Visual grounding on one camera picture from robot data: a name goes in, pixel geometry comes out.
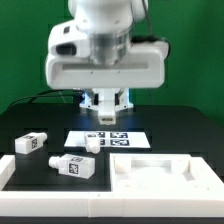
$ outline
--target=white robot housing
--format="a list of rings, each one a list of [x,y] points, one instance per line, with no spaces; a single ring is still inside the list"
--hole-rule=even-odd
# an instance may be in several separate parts
[[[80,106],[98,111],[100,124],[115,124],[116,112],[133,107],[128,88],[158,88],[164,83],[169,44],[131,41],[133,23],[145,17],[143,0],[69,0],[68,4],[74,20],[51,31],[47,83],[53,89],[85,90],[88,95]]]

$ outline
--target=black table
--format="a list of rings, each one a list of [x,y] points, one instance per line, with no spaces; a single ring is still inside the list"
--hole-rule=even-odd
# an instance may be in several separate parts
[[[69,131],[143,131],[148,149],[102,148],[96,172],[89,180],[57,175],[48,167],[52,155],[87,155],[84,148],[65,148]],[[122,112],[114,126],[99,125],[96,115],[72,104],[18,104],[0,116],[0,157],[15,154],[14,140],[30,132],[46,132],[44,147],[29,154],[16,154],[16,172],[5,191],[110,191],[110,152],[174,153],[203,157],[224,181],[224,129],[200,111],[184,106],[137,106]],[[189,218],[12,218],[0,223],[223,223],[223,219]]]

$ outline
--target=green backdrop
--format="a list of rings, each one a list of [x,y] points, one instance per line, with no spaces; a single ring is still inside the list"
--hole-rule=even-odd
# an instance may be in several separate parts
[[[224,126],[224,1],[150,0],[153,32],[172,52],[166,82],[132,90],[135,104],[193,106]],[[48,89],[44,64],[52,26],[71,16],[67,0],[0,0],[0,113]],[[146,24],[135,27],[146,34]]]

